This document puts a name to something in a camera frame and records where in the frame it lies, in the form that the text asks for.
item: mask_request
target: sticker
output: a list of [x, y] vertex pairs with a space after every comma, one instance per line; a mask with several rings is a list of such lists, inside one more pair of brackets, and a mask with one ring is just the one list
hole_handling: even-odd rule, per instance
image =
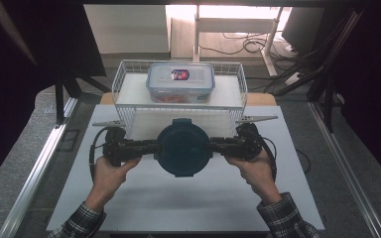
[[173, 80], [188, 80], [190, 78], [190, 72], [187, 69], [173, 69]]

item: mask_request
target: white desk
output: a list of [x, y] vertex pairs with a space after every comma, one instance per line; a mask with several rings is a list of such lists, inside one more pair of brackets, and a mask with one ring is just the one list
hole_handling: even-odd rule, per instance
[[[256, 123], [261, 135], [271, 139], [277, 147], [276, 183], [280, 191], [292, 194], [307, 222], [319, 230], [324, 229], [281, 108], [246, 107], [245, 114], [278, 115], [279, 119]], [[60, 227], [85, 200], [91, 189], [88, 150], [100, 129], [92, 127], [92, 122], [117, 119], [113, 105], [96, 106], [48, 230]], [[96, 157], [99, 155], [101, 151], [96, 152]], [[208, 165], [193, 178], [174, 178], [160, 167], [153, 155], [147, 155], [128, 174], [127, 181], [105, 206], [107, 218], [100, 230], [267, 231], [268, 227], [255, 208], [259, 201], [238, 169], [219, 155], [214, 155]]]

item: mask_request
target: plastic container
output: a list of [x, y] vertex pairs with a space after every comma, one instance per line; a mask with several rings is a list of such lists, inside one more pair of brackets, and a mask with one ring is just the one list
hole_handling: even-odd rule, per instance
[[208, 63], [154, 63], [148, 72], [153, 102], [204, 103], [214, 87], [214, 71]]

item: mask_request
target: sleeve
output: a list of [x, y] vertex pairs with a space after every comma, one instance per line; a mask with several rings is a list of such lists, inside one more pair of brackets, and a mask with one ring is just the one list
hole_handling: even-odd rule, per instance
[[261, 202], [257, 206], [273, 237], [318, 238], [317, 230], [302, 218], [292, 196], [288, 192], [282, 193], [282, 196], [283, 199], [278, 203], [264, 206]]
[[92, 237], [98, 231], [106, 213], [96, 211], [88, 208], [83, 202], [76, 212], [70, 216], [59, 229], [49, 234], [48, 238], [64, 238], [64, 237]]

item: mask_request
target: white wire basket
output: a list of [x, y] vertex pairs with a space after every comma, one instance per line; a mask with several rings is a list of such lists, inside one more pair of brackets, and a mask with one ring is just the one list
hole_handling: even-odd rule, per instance
[[215, 88], [205, 103], [160, 103], [151, 99], [146, 87], [148, 71], [161, 60], [123, 60], [112, 85], [113, 101], [126, 137], [155, 139], [176, 118], [190, 118], [209, 137], [237, 135], [236, 121], [242, 117], [247, 101], [247, 85], [239, 62], [210, 62]]

